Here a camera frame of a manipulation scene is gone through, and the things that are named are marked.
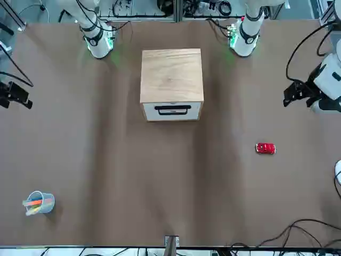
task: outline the red toy car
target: red toy car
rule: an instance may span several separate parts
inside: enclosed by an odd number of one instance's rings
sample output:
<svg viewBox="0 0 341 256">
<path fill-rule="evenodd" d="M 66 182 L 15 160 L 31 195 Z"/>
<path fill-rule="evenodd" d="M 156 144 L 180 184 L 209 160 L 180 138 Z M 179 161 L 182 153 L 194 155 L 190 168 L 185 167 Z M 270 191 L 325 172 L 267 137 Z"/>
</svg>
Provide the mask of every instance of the red toy car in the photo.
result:
<svg viewBox="0 0 341 256">
<path fill-rule="evenodd" d="M 256 152 L 259 154 L 275 154 L 276 146 L 272 143 L 257 143 Z"/>
</svg>

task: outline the clear plastic cup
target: clear plastic cup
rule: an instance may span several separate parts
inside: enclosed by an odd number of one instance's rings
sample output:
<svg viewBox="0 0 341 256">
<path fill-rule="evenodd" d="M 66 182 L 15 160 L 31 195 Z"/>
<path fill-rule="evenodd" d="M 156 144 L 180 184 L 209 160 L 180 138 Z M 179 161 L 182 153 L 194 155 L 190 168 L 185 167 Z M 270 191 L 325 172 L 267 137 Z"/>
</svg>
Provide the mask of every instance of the clear plastic cup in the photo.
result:
<svg viewBox="0 0 341 256">
<path fill-rule="evenodd" d="M 43 193 L 37 190 L 37 191 L 32 192 L 27 197 L 27 201 L 34 201 L 34 200 L 42 200 L 42 202 L 38 206 L 27 206 L 26 215 L 34 215 L 37 213 L 48 213 L 48 212 L 51 212 L 54 207 L 54 196 L 52 194 Z M 33 208 L 36 208 L 37 211 L 33 211 L 33 212 L 30 211 Z"/>
</svg>

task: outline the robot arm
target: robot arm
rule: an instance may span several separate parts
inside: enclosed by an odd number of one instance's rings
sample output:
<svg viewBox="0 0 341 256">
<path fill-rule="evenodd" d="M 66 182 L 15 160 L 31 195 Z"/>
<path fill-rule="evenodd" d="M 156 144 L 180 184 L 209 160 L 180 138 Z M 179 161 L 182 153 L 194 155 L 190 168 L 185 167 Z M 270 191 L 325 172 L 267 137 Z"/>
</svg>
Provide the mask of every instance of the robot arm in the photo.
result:
<svg viewBox="0 0 341 256">
<path fill-rule="evenodd" d="M 116 30 L 98 19 L 94 11 L 96 0 L 57 0 L 60 7 L 78 22 L 88 49 L 95 58 L 105 57 L 113 48 Z"/>
<path fill-rule="evenodd" d="M 341 24 L 341 0 L 334 1 L 334 13 L 334 24 Z M 305 98 L 308 98 L 307 107 L 314 112 L 341 113 L 341 40 L 337 43 L 336 52 L 327 55 L 305 83 L 297 80 L 284 91 L 283 104 L 286 107 L 295 100 Z"/>
<path fill-rule="evenodd" d="M 246 16 L 236 24 L 236 32 L 230 40 L 230 47 L 241 57 L 249 56 L 259 37 L 259 30 L 264 21 L 264 6 L 283 4 L 285 0 L 246 0 Z"/>
</svg>

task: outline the drawer handle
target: drawer handle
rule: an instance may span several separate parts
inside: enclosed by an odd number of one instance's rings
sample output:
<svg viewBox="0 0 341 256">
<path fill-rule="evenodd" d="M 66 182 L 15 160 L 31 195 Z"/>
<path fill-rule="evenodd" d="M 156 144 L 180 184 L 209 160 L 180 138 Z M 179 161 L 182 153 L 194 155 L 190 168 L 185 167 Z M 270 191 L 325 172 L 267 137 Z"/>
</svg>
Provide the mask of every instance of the drawer handle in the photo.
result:
<svg viewBox="0 0 341 256">
<path fill-rule="evenodd" d="M 191 105 L 181 105 L 181 106 L 156 106 L 155 110 L 159 112 L 160 116 L 177 116 L 177 115 L 187 115 L 188 110 L 191 109 Z"/>
</svg>

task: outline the wooden box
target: wooden box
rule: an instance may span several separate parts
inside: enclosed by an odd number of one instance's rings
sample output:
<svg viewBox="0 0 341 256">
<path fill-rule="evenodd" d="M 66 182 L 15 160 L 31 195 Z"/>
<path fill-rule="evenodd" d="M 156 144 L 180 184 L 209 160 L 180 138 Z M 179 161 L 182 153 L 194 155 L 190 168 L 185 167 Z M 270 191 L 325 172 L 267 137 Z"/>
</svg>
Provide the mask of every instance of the wooden box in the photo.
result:
<svg viewBox="0 0 341 256">
<path fill-rule="evenodd" d="M 200 49 L 142 51 L 140 103 L 148 121 L 198 120 L 204 103 Z"/>
</svg>

